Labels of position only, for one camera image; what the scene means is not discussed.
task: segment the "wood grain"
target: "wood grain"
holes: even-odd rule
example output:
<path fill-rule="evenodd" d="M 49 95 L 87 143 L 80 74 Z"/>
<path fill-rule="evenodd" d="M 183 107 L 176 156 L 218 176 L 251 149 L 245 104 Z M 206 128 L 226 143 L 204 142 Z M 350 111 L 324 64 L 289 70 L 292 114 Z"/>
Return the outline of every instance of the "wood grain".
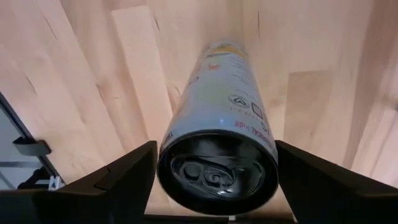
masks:
<path fill-rule="evenodd" d="M 63 0 L 61 3 L 123 149 L 129 152 L 149 138 L 107 2 Z"/>
<path fill-rule="evenodd" d="M 161 141 L 210 42 L 243 44 L 276 139 L 398 187 L 395 0 L 3 0 L 0 91 L 70 183 Z M 146 213 L 200 215 L 154 182 Z M 250 213 L 291 218 L 283 191 Z"/>

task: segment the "can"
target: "can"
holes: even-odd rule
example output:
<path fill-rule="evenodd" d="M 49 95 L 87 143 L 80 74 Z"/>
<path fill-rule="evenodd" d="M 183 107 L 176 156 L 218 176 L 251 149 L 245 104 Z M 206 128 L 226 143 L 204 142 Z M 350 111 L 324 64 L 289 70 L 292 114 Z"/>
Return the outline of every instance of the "can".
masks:
<path fill-rule="evenodd" d="M 210 44 L 160 145 L 161 186 L 196 212 L 246 213 L 274 195 L 277 161 L 248 56 L 236 43 Z"/>

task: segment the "can label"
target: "can label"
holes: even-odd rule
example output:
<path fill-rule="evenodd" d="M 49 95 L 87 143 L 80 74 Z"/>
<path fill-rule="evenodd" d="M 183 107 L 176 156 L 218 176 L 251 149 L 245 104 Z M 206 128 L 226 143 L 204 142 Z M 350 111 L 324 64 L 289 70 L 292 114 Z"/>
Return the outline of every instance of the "can label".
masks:
<path fill-rule="evenodd" d="M 199 59 L 160 150 L 181 136 L 204 130 L 232 131 L 246 136 L 278 161 L 247 55 L 231 42 L 211 44 Z"/>

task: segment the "can rim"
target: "can rim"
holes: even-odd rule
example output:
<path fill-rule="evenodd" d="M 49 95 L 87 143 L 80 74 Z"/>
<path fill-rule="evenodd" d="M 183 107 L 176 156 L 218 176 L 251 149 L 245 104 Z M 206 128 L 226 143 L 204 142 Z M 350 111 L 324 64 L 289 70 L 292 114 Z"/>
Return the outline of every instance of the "can rim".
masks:
<path fill-rule="evenodd" d="M 166 164 L 167 153 L 173 150 L 173 147 L 177 143 L 187 140 L 188 138 L 203 136 L 203 135 L 216 135 L 216 134 L 222 134 L 228 137 L 236 138 L 240 141 L 247 141 L 261 152 L 263 156 L 262 157 L 263 161 L 266 162 L 265 164 L 262 165 L 264 165 L 264 167 L 266 167 L 268 169 L 268 172 L 270 173 L 265 180 L 267 184 L 264 184 L 264 186 L 261 187 L 261 190 L 265 192 L 261 193 L 256 192 L 254 195 L 251 195 L 247 199 L 245 199 L 246 200 L 245 202 L 242 200 L 217 202 L 215 200 L 212 201 L 208 199 L 205 200 L 203 198 L 199 198 L 191 194 L 190 192 L 186 192 L 182 189 L 181 190 L 175 189 L 178 184 L 173 183 L 173 180 L 166 178 L 166 176 L 169 176 L 169 174 L 167 174 L 167 168 L 169 164 Z M 260 207 L 261 205 L 265 204 L 274 196 L 278 188 L 278 182 L 279 182 L 278 181 L 279 178 L 277 175 L 278 165 L 276 158 L 263 145 L 261 145 L 255 139 L 252 139 L 248 136 L 224 129 L 206 129 L 200 131 L 193 131 L 174 139 L 171 143 L 167 145 L 167 147 L 161 150 L 159 155 L 159 161 L 157 163 L 156 173 L 162 188 L 177 203 L 193 211 L 209 215 L 237 215 L 239 213 L 250 212 L 251 210 L 254 210 Z"/>

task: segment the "can lid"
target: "can lid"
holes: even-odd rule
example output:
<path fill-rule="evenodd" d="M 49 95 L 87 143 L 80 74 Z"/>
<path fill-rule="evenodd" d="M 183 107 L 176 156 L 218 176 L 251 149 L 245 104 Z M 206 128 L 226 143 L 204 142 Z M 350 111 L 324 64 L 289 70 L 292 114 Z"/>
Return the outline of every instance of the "can lid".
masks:
<path fill-rule="evenodd" d="M 272 156 L 229 131 L 191 133 L 163 150 L 158 176 L 178 203 L 210 215 L 235 215 L 268 201 L 277 188 Z"/>

